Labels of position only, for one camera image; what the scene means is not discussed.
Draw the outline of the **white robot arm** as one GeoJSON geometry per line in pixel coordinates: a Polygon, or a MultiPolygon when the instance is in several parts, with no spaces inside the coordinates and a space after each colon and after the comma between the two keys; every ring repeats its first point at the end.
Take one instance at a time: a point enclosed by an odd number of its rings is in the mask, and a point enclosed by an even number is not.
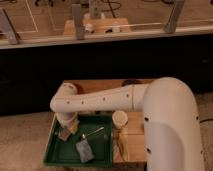
{"type": "Polygon", "coordinates": [[[163,77],[88,94],[79,94],[75,85],[63,83],[50,108],[62,119],[79,111],[141,112],[147,171],[205,171],[196,99],[179,79],[163,77]]]}

